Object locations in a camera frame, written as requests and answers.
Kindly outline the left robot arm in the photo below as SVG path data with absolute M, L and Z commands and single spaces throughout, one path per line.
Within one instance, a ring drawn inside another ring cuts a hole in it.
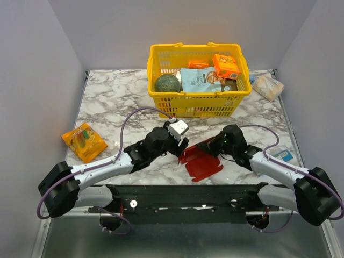
M 69 166 L 57 163 L 38 185 L 39 205 L 49 218 L 60 217 L 76 207 L 80 193 L 108 178 L 143 170 L 167 153 L 179 157 L 188 146 L 184 137 L 188 126 L 183 121 L 156 127 L 143 140 L 126 147 L 123 153 L 89 164 Z

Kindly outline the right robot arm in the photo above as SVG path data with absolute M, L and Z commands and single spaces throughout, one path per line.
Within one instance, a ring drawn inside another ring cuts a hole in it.
M 343 210 L 343 201 L 324 170 L 292 166 L 268 155 L 265 149 L 249 145 L 238 125 L 225 126 L 215 137 L 196 147 L 214 157 L 230 155 L 237 165 L 267 175 L 283 185 L 279 188 L 267 184 L 250 194 L 247 204 L 252 210 L 258 211 L 265 205 L 285 207 L 298 212 L 313 226 L 343 218 L 343 214 L 332 216 L 335 211 Z

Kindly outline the red paper box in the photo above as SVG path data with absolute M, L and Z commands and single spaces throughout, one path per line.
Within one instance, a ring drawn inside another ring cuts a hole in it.
M 185 149 L 184 153 L 178 158 L 179 164 L 185 164 L 193 182 L 204 180 L 223 169 L 217 157 L 208 155 L 193 145 Z

